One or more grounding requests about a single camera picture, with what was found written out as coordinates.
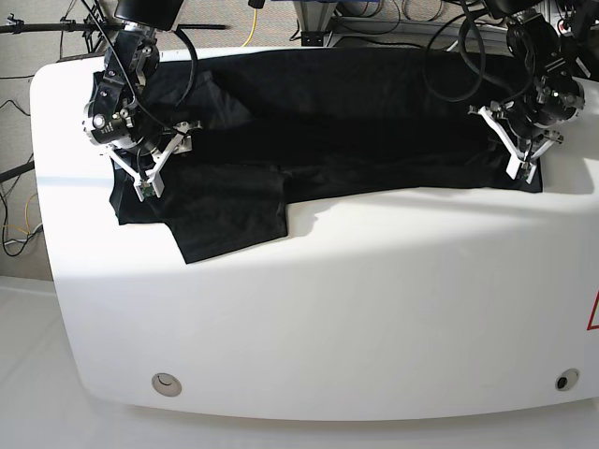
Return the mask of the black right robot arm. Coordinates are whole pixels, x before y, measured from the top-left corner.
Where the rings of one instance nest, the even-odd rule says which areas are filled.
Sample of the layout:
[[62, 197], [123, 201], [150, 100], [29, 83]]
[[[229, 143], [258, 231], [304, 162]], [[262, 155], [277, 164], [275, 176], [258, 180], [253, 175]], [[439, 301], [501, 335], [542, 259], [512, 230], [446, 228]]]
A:
[[171, 155], [192, 150], [190, 133], [201, 127], [199, 122], [167, 124], [141, 101], [143, 90], [160, 63], [158, 31], [172, 31], [190, 54], [190, 76], [176, 102], [178, 107], [196, 85], [196, 49], [183, 29], [174, 25], [182, 7], [182, 1], [117, 4], [115, 17], [124, 29], [113, 40], [107, 40], [104, 70], [95, 74], [94, 89], [84, 110], [84, 132], [131, 177], [140, 200], [162, 195], [161, 170]]

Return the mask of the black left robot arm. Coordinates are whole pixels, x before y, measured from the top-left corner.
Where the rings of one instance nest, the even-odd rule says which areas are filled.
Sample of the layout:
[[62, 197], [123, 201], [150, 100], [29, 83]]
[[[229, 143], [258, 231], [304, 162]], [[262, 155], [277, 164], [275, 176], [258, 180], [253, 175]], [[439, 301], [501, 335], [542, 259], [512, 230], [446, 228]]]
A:
[[[433, 87], [428, 75], [431, 45], [425, 49], [423, 63], [427, 89], [448, 103], [472, 98], [484, 81], [508, 93], [508, 97], [487, 106], [471, 107], [470, 112], [482, 117], [509, 152], [507, 175], [526, 182], [532, 181], [540, 157], [551, 146], [563, 143], [563, 135], [552, 127], [573, 121], [585, 106], [584, 89], [567, 67], [561, 41], [535, 5], [534, 1], [485, 1], [482, 8], [472, 10], [467, 2], [460, 2], [464, 21], [457, 46], [462, 61], [476, 75], [466, 93], [450, 96]], [[526, 74], [519, 88], [487, 71], [486, 47], [476, 24], [485, 15], [507, 23], [507, 48], [523, 63]]]

